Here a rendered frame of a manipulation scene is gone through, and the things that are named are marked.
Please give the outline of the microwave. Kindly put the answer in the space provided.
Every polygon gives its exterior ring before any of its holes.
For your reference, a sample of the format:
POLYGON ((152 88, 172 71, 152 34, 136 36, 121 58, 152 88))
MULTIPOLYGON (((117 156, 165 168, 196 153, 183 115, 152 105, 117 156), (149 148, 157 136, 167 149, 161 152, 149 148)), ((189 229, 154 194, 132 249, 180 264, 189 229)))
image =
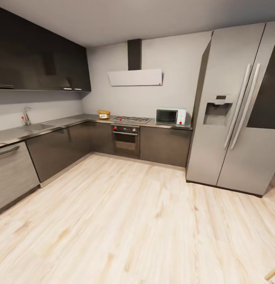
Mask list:
POLYGON ((156 122, 185 124, 186 108, 159 107, 156 111, 156 122))

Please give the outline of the popcorn bag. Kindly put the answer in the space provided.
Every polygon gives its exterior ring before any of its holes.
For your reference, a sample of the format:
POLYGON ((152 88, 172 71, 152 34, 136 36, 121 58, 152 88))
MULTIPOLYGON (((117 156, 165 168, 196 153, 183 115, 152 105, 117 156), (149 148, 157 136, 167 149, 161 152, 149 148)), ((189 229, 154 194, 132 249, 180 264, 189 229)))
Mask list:
POLYGON ((101 120, 110 119, 110 111, 98 110, 98 113, 101 120))

